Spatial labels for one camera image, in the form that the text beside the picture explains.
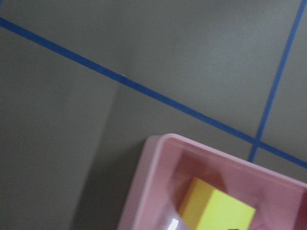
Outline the yellow foam block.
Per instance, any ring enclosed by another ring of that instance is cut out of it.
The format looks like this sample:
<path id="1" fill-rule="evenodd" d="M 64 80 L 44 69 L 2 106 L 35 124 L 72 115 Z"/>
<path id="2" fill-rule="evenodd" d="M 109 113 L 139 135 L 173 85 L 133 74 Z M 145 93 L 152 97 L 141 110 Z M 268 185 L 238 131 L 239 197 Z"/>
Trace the yellow foam block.
<path id="1" fill-rule="evenodd" d="M 256 209 L 194 177 L 178 213 L 191 230 L 247 230 Z"/>

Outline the pink plastic bin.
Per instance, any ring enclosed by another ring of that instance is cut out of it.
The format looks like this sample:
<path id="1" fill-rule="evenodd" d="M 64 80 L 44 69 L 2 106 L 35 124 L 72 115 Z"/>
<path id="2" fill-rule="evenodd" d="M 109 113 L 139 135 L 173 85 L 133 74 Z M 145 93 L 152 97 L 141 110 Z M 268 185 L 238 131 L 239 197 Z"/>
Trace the pink plastic bin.
<path id="1" fill-rule="evenodd" d="M 307 185 L 177 134 L 150 136 L 139 159 L 119 230 L 163 230 L 193 177 L 254 207 L 252 230 L 307 227 Z"/>

